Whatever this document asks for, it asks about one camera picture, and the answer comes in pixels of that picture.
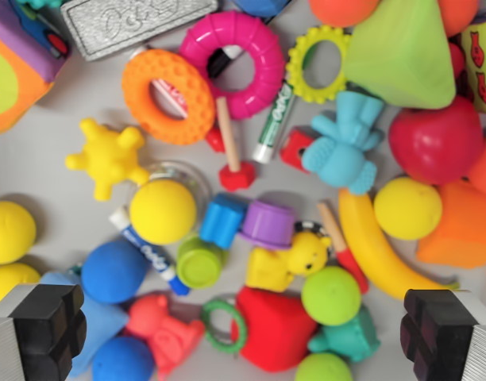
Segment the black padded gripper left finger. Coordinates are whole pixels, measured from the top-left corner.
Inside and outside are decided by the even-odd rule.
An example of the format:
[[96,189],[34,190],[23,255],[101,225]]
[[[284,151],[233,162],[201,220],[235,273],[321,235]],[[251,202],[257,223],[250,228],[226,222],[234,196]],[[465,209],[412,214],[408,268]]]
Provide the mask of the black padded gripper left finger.
[[65,380],[87,320],[78,285],[20,284],[0,301],[0,380]]

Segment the black padded gripper right finger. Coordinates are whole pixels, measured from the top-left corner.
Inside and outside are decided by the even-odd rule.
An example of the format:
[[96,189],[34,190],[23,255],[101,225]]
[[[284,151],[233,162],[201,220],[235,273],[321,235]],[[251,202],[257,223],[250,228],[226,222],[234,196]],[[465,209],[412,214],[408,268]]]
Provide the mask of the black padded gripper right finger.
[[409,290],[400,324],[416,379],[486,380],[486,305],[470,291]]

